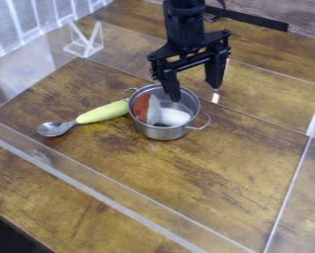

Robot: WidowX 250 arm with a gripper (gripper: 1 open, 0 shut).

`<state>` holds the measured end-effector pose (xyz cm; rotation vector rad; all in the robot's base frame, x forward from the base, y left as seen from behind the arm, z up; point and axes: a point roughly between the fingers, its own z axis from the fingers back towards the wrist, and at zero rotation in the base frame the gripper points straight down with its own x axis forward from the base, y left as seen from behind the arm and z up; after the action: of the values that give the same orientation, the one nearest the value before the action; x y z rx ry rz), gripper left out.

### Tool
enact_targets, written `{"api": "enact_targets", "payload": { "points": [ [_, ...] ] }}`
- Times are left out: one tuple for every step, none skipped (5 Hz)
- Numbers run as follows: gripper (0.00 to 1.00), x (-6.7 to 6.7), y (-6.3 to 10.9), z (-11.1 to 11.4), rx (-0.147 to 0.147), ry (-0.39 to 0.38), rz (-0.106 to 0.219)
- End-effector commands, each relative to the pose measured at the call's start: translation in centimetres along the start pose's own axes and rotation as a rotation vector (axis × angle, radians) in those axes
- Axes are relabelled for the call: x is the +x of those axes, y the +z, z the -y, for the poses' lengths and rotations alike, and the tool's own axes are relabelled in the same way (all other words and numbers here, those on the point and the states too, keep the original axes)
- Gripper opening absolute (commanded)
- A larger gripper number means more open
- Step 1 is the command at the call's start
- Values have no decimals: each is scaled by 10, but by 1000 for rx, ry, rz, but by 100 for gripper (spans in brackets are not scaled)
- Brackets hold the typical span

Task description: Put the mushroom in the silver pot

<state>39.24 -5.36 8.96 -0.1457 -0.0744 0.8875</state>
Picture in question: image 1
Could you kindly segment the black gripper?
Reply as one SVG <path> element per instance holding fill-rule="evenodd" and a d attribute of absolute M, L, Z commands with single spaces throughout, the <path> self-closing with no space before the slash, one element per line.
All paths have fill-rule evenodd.
<path fill-rule="evenodd" d="M 196 48 L 181 48 L 174 42 L 168 41 L 149 55 L 148 60 L 152 63 L 153 78 L 161 81 L 165 93 L 174 103 L 181 101 L 177 72 L 200 64 L 205 65 L 206 82 L 214 89 L 221 88 L 228 59 L 232 54 L 232 47 L 229 45 L 230 35 L 232 32 L 229 30 L 208 33 L 204 44 Z"/>

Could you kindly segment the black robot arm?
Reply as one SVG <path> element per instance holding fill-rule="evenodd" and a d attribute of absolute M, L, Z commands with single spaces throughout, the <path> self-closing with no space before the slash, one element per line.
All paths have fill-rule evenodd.
<path fill-rule="evenodd" d="M 153 78 L 162 84 L 173 102 L 181 100 L 177 73 L 205 65 L 206 82 L 214 89 L 224 83 L 232 53 L 229 30 L 206 33 L 205 24 L 217 22 L 221 16 L 208 19 L 205 0 L 164 0 L 166 44 L 148 56 L 153 65 Z"/>

